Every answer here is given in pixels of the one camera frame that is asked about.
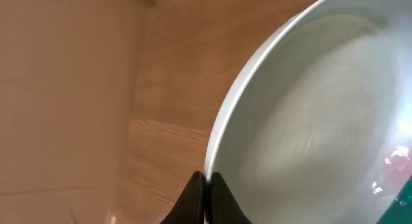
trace wooden surface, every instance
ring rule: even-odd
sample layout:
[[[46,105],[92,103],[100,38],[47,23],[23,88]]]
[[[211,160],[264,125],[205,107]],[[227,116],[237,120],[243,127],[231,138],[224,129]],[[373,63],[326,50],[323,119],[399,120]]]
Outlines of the wooden surface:
[[[162,0],[153,6],[135,75],[120,205],[159,223],[202,171],[214,119],[266,38],[316,0]]]

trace beige cardboard surface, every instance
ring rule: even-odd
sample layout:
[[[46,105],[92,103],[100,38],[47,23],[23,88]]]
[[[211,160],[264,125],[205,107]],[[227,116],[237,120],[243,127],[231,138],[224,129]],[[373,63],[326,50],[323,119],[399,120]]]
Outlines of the beige cardboard surface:
[[[145,10],[0,0],[0,223],[105,222]]]

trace wooden floor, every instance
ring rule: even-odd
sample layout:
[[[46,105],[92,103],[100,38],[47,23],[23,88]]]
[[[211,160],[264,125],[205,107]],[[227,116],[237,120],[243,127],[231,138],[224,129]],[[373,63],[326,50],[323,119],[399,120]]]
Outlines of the wooden floor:
[[[151,9],[135,75],[120,204],[159,223],[202,171],[214,119],[248,58],[316,0],[162,0]]]

